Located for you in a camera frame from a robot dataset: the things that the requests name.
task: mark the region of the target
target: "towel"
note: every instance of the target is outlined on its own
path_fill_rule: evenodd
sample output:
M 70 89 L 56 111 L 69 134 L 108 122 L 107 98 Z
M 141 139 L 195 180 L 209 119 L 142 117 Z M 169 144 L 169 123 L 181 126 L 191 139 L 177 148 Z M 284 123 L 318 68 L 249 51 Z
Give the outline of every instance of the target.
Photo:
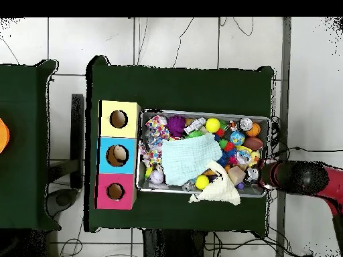
M 189 203 L 199 202 L 200 200 L 209 201 L 226 201 L 233 205 L 241 203 L 237 189 L 234 187 L 233 182 L 228 177 L 228 173 L 215 161 L 207 164 L 207 167 L 219 175 L 212 183 L 207 185 L 201 194 L 193 194 L 190 197 Z
M 201 175 L 211 160 L 219 160 L 222 150 L 212 133 L 203 136 L 163 141 L 162 167 L 168 185 L 182 186 L 186 181 Z

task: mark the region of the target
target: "circular hole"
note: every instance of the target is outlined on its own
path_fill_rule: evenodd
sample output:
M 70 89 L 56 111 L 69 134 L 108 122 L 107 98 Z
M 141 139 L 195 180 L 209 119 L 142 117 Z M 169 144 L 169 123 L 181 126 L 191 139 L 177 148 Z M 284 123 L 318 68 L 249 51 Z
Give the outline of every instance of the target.
M 106 152 L 107 163 L 113 167 L 122 167 L 129 159 L 129 151 L 122 145 L 110 146 Z
M 127 126 L 127 115 L 122 110 L 115 110 L 110 115 L 110 124 L 115 128 Z
M 113 200 L 120 200 L 123 198 L 124 188 L 119 183 L 112 183 L 107 187 L 107 196 Z

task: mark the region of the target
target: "green tabletop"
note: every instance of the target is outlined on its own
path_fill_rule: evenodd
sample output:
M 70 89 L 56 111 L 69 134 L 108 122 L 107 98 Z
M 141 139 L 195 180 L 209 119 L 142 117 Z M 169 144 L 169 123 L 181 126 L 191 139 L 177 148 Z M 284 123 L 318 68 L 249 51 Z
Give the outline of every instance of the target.
M 46 87 L 57 62 L 0 65 L 0 118 L 10 139 L 0 154 L 0 228 L 58 230 L 45 211 L 48 188 Z
M 85 230 L 103 228 L 169 228 L 252 230 L 265 233 L 266 197 L 227 202 L 188 203 L 188 194 L 137 192 L 130 211 L 94 209 L 96 139 L 99 100 L 137 102 L 142 108 L 270 116 L 270 67 L 256 71 L 163 69 L 110 66 L 96 56 L 86 71 Z

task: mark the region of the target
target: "metal tray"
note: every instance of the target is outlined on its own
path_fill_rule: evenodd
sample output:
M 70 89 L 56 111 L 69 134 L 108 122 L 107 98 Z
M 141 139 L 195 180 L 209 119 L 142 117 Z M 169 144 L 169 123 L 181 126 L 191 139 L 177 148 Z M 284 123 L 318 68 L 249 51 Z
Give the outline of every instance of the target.
M 184 111 L 174 111 L 174 110 L 149 110 L 145 109 L 140 112 L 139 115 L 139 125 L 141 127 L 141 132 L 139 133 L 138 139 L 143 139 L 143 142 L 146 144 L 145 139 L 145 132 L 147 131 L 147 127 L 145 123 L 155 115 L 163 115 L 166 118 L 169 118 L 175 114 L 182 115 L 185 118 L 211 118 L 215 117 L 219 120 L 224 120 L 229 122 L 233 120 L 237 122 L 242 117 L 249 117 L 253 122 L 259 123 L 261 127 L 261 132 L 257 136 L 263 141 L 264 148 L 263 152 L 261 151 L 262 157 L 267 157 L 271 153 L 271 120 L 267 117 L 262 116 L 246 116 L 246 115 L 233 115 L 233 114 L 216 114 L 216 113 L 204 113 L 204 112 L 184 112 Z M 227 130 L 225 133 L 224 138 L 229 139 L 230 131 Z M 195 189 L 193 191 L 185 191 L 180 186 L 175 185 L 168 185 L 167 189 L 158 189 L 149 187 L 149 181 L 144 178 L 145 176 L 145 165 L 141 161 L 142 156 L 141 152 L 138 149 L 137 153 L 137 172 L 136 172 L 136 186 L 141 191 L 152 191 L 152 192 L 164 192 L 164 193 L 181 193 L 181 194 L 199 194 L 201 191 L 199 189 Z M 257 187 L 256 185 L 245 185 L 244 189 L 238 190 L 239 195 L 241 197 L 263 197 L 265 196 L 266 192 L 264 189 Z

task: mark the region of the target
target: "colored cube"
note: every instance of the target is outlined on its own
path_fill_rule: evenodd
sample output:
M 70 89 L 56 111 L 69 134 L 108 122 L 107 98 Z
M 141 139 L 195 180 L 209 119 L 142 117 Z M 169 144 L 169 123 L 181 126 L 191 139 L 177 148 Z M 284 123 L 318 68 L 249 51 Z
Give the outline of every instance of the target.
M 97 178 L 96 209 L 132 209 L 137 195 L 134 175 L 101 173 Z
M 140 111 L 136 102 L 100 100 L 101 137 L 137 138 Z
M 116 156 L 117 150 L 125 150 L 123 157 Z M 136 172 L 137 139 L 100 138 L 99 173 Z

